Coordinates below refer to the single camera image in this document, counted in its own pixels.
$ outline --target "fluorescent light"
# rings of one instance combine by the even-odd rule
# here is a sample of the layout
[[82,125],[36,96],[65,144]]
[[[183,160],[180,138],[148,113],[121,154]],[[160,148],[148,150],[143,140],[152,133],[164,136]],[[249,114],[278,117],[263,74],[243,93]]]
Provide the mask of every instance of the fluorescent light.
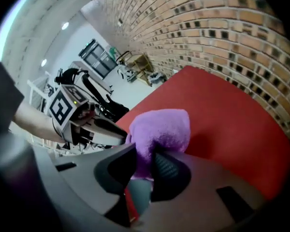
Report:
[[69,25],[69,23],[66,22],[65,24],[62,25],[62,28],[61,28],[61,29],[62,29],[62,30],[65,30],[65,29],[68,27],[68,25]]
[[0,61],[2,60],[4,45],[8,37],[9,31],[12,27],[12,24],[14,23],[18,12],[23,7],[26,1],[27,0],[17,0],[17,2],[13,5],[13,7],[10,9],[8,14],[4,18],[3,22],[1,23],[1,26],[0,26]]
[[46,62],[47,62],[47,59],[44,59],[41,63],[41,66],[43,67],[46,64]]

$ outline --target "red tabletop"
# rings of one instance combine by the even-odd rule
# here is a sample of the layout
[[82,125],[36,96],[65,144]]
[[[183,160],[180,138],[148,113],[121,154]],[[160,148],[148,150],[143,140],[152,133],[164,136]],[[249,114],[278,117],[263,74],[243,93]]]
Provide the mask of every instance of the red tabletop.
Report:
[[187,154],[220,163],[267,199],[279,193],[290,170],[290,143],[274,119],[249,95],[215,75],[186,66],[117,125],[129,131],[137,115],[165,108],[189,113]]

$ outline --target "purple cloth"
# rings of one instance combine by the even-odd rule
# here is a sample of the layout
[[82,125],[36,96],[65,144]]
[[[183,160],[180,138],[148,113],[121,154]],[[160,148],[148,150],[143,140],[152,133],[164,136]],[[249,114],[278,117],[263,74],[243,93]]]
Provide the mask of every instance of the purple cloth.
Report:
[[184,152],[190,141],[190,121],[185,110],[163,109],[138,115],[129,127],[126,143],[135,143],[136,171],[132,179],[151,179],[152,153],[156,146]]

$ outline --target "floor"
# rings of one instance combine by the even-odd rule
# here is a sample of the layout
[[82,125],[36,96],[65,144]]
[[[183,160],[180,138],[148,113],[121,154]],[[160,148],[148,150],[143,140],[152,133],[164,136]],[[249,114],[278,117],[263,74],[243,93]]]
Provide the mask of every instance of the floor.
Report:
[[105,77],[104,81],[108,85],[113,85],[112,90],[114,92],[111,95],[112,100],[123,104],[129,109],[135,107],[157,88],[157,86],[150,87],[138,80],[128,83],[118,75],[117,67]]

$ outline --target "white ceiling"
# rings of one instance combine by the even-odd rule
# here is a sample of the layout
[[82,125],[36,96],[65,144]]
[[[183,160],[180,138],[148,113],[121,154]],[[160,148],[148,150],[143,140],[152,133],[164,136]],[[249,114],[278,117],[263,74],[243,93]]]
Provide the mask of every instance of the white ceiling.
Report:
[[23,94],[27,80],[38,77],[44,56],[69,21],[91,0],[27,0],[8,34],[2,63]]

